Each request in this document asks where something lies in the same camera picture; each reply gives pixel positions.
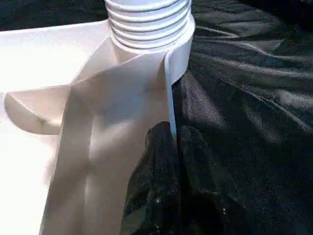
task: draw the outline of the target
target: white plastic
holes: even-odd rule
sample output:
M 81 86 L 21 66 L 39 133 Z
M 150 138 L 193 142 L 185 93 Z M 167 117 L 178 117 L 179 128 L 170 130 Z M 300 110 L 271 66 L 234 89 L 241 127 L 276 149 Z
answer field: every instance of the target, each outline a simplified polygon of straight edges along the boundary
M 14 174 L 0 172 L 0 234 L 118 234 L 147 131 L 167 120 L 176 132 L 171 85 L 187 68 L 195 29 L 190 14 L 184 20 L 172 43 L 144 49 L 117 40 L 108 21 L 0 33 L 0 156 Z M 156 44 L 168 30 L 140 36 Z

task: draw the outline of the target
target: black glove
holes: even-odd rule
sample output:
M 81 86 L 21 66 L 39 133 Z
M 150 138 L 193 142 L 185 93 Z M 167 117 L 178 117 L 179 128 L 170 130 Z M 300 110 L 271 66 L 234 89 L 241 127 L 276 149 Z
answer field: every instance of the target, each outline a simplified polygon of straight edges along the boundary
M 129 180 L 120 234 L 177 235 L 180 205 L 178 157 L 169 123 L 161 122 Z
M 193 127 L 167 122 L 148 132 L 128 185 L 121 235 L 251 234 L 231 176 Z

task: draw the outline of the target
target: curved plastic edge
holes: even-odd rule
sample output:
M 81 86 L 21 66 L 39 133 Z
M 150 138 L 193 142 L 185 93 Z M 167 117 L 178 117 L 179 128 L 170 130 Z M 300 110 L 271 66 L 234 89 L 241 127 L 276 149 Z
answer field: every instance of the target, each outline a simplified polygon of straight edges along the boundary
M 129 12 L 140 12 L 140 11 L 153 11 L 158 10 L 167 6 L 170 6 L 179 0 L 167 0 L 160 3 L 148 4 L 148 5 L 138 5 L 138 6 L 130 6 L 130 5 L 120 5 L 114 3 L 111 0 L 105 0 L 106 4 L 116 9 L 122 11 L 129 11 Z
M 175 143 L 177 143 L 177 130 L 176 130 L 172 85 L 184 75 L 188 67 L 191 43 L 193 39 L 193 33 L 196 27 L 193 17 L 192 23 L 193 31 L 188 41 L 184 42 L 181 46 L 178 46 L 168 51 L 164 59 L 169 121 L 173 140 Z
M 108 13 L 122 21 L 127 21 L 127 22 L 132 22 L 132 23 L 144 23 L 144 22 L 152 22 L 152 21 L 157 21 L 161 19 L 165 19 L 171 15 L 174 15 L 175 13 L 179 12 L 181 9 L 183 9 L 187 4 L 190 2 L 190 0 L 184 0 L 181 4 L 176 6 L 175 8 L 170 9 L 169 11 L 157 14 L 157 15 L 150 15 L 146 17 L 134 17 L 134 16 L 124 16 L 121 14 L 118 14 L 111 9 L 107 8 Z

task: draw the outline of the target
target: black fabric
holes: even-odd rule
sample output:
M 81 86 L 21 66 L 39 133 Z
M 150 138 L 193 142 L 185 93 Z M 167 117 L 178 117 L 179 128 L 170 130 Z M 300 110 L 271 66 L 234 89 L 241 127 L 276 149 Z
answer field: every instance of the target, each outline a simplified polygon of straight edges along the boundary
M 240 1 L 192 11 L 177 125 L 199 129 L 228 169 L 254 234 L 313 234 L 312 32 Z
M 178 130 L 178 152 L 183 231 L 195 235 L 252 234 L 232 177 L 198 130 L 187 126 Z

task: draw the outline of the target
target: ribbed plastic cylinder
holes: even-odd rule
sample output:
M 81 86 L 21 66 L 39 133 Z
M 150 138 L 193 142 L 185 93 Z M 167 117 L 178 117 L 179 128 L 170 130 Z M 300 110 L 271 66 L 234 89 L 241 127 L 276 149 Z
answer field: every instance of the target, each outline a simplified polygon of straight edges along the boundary
M 136 49 L 174 43 L 187 30 L 191 0 L 105 0 L 112 36 Z

